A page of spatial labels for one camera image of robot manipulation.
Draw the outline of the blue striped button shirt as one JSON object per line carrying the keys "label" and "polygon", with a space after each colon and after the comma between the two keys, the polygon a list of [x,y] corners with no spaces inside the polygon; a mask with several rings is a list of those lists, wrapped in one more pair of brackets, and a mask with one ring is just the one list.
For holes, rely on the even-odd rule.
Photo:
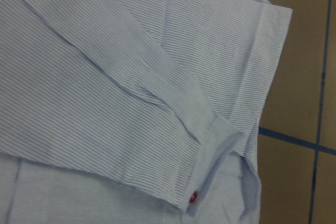
{"label": "blue striped button shirt", "polygon": [[291,21],[268,0],[1,0],[1,223],[258,223]]}

